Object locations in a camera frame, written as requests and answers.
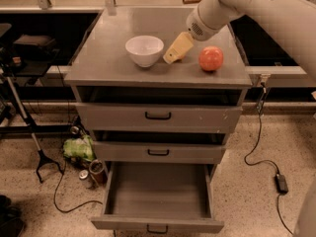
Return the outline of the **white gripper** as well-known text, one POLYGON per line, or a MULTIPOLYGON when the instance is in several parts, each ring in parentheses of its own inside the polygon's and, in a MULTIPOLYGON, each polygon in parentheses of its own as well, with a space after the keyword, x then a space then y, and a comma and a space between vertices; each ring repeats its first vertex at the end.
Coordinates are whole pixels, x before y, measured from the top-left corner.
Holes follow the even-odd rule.
POLYGON ((187 17, 188 32, 181 32, 169 46, 163 59, 172 64, 185 57, 194 40, 205 41, 237 18, 237 11, 220 0, 201 0, 187 17))

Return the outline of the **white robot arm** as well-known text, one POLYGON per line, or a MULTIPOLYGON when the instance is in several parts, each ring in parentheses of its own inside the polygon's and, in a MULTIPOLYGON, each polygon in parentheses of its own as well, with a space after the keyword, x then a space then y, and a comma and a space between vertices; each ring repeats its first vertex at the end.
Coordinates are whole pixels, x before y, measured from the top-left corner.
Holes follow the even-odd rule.
POLYGON ((201 0, 187 17, 187 30, 164 54, 171 64, 242 16, 254 20, 316 81, 316 5, 307 0, 201 0))

